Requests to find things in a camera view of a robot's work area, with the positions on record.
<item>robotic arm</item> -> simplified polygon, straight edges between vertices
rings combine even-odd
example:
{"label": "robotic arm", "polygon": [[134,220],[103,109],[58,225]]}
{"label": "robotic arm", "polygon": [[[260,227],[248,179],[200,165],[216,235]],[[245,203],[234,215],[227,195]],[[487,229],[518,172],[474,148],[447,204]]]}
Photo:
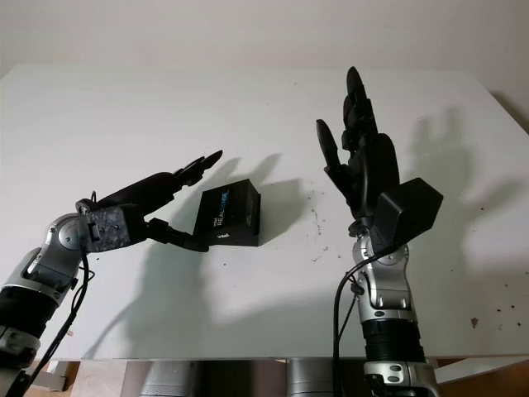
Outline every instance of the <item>robotic arm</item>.
{"label": "robotic arm", "polygon": [[[192,186],[222,156],[218,151],[201,157],[171,174],[158,173],[96,202],[82,199],[77,213],[53,221],[42,247],[28,252],[0,290],[0,396],[23,395],[51,358],[74,321],[89,281],[86,255],[131,246],[151,238],[182,248],[206,252],[192,235],[169,227],[167,222],[144,216],[165,206],[185,185]],[[79,299],[41,363],[31,375],[25,373],[40,347],[39,338],[55,310],[84,272]]]}
{"label": "robotic arm", "polygon": [[347,165],[338,159],[329,127],[317,120],[327,163],[324,170],[346,197],[355,219],[349,233],[357,239],[353,247],[356,266],[340,282],[335,298],[335,395],[341,395],[338,360],[345,326],[338,331],[339,304],[341,291],[351,282],[366,343],[365,379],[373,395],[437,397],[435,374],[419,342],[406,265],[407,243],[432,227],[443,197],[420,178],[400,184],[393,143],[378,133],[371,101],[354,67],[347,74],[347,93],[346,129],[341,136],[343,149],[350,152]]}

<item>white table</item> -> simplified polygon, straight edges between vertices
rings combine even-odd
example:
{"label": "white table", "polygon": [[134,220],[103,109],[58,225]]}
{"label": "white table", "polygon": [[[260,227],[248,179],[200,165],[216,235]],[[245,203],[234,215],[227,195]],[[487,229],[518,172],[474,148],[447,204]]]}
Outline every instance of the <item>white table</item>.
{"label": "white table", "polygon": [[[421,176],[445,195],[434,228],[411,243],[407,271],[427,355],[529,354],[526,133],[468,75],[360,74],[402,180]],[[322,170],[315,120],[339,139],[345,77],[43,66],[5,77],[0,280],[92,189],[103,197],[218,149],[203,182],[154,215],[191,232],[204,189],[249,177],[263,197],[258,248],[198,254],[144,242],[91,255],[96,277],[55,356],[330,356],[333,294],[353,240],[349,210]],[[343,356],[364,355],[357,315],[341,345]]]}

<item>black cable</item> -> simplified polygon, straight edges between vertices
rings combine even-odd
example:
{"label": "black cable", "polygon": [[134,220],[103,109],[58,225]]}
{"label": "black cable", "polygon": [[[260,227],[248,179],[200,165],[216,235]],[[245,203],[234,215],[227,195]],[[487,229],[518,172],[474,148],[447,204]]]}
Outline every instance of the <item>black cable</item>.
{"label": "black cable", "polygon": [[[90,274],[90,276],[88,277],[88,282],[92,281],[92,279],[96,276],[95,272],[89,270],[88,273]],[[74,298],[72,299],[72,306],[71,306],[71,309],[74,310],[74,307],[75,307],[75,303],[77,301],[77,298],[79,296],[79,293],[81,292],[81,289],[84,287],[84,284],[81,285],[79,288],[77,288],[77,291],[75,291],[75,295],[74,295]]]}
{"label": "black cable", "polygon": [[70,314],[68,318],[66,318],[66,321],[64,322],[63,326],[60,328],[60,330],[57,332],[57,335],[55,336],[55,339],[52,341],[50,346],[48,347],[48,350],[44,353],[44,356],[41,359],[41,362],[36,366],[35,370],[31,374],[31,379],[28,384],[28,387],[35,381],[35,378],[39,375],[39,372],[41,372],[42,368],[48,363],[48,361],[51,359],[51,357],[55,354],[55,351],[57,350],[57,347],[59,347],[60,342],[63,340],[64,336],[68,332],[69,328],[72,326],[72,323],[75,320],[75,317],[77,316],[77,312],[79,311],[79,308],[81,307],[81,304],[84,300],[84,295],[86,295],[86,291],[88,288],[88,282],[95,276],[93,271],[90,270],[90,267],[88,265],[88,258],[86,256],[86,251],[84,250],[84,247],[80,247],[81,250],[81,260],[83,261],[83,284],[79,287],[79,289],[76,291],[74,295],[74,300],[72,301],[72,310],[70,311]]}
{"label": "black cable", "polygon": [[355,307],[355,302],[357,298],[357,294],[353,295],[353,300],[350,303],[349,310],[347,310],[346,319],[344,320],[343,324],[341,325],[340,334],[338,335],[338,342],[341,340],[341,335],[344,333],[344,330],[346,329],[347,321],[349,321],[350,313],[353,311],[353,308]]}
{"label": "black cable", "polygon": [[376,260],[382,258],[383,256],[390,254],[393,251],[395,251],[394,248],[386,249],[376,255],[373,255],[361,261],[359,264],[355,265],[351,270],[349,270],[346,273],[346,275],[344,275],[344,277],[341,279],[340,283],[338,284],[338,289],[336,290],[336,295],[334,297],[333,317],[332,317],[332,387],[334,390],[334,396],[336,397],[341,397],[341,379],[340,379],[340,368],[339,368],[340,337],[341,337],[341,333],[345,329],[346,321],[347,321],[347,319],[344,321],[344,325],[342,326],[342,330],[340,331],[341,291],[344,289],[344,286],[346,285],[347,281],[356,283],[354,273],[356,273],[358,270],[362,269],[364,266],[368,265],[369,263],[375,262]]}

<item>box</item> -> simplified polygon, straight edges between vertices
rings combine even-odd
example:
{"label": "box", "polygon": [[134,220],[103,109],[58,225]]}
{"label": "box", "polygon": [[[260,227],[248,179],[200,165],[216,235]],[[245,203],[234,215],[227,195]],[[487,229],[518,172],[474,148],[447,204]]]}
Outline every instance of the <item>box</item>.
{"label": "box", "polygon": [[258,246],[261,195],[249,179],[202,193],[193,235],[209,246]]}

